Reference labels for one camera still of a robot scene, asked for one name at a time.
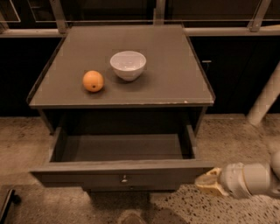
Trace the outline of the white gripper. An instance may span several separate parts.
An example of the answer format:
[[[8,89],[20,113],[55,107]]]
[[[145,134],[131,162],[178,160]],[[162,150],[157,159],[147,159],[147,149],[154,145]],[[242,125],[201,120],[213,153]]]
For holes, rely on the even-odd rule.
[[[203,192],[213,196],[225,196],[229,194],[237,199],[246,199],[249,196],[249,190],[246,187],[243,177],[243,163],[228,164],[222,169],[214,167],[212,170],[203,174],[204,178],[219,178],[219,183],[195,185]]]

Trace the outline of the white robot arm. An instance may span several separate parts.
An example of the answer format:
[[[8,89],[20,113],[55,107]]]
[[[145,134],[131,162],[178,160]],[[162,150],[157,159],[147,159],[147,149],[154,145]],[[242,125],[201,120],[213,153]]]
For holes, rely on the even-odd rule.
[[[262,89],[248,121],[258,125],[280,95],[280,62]],[[204,193],[246,199],[254,195],[280,198],[280,151],[274,152],[268,163],[227,164],[215,167],[197,177],[194,184]]]

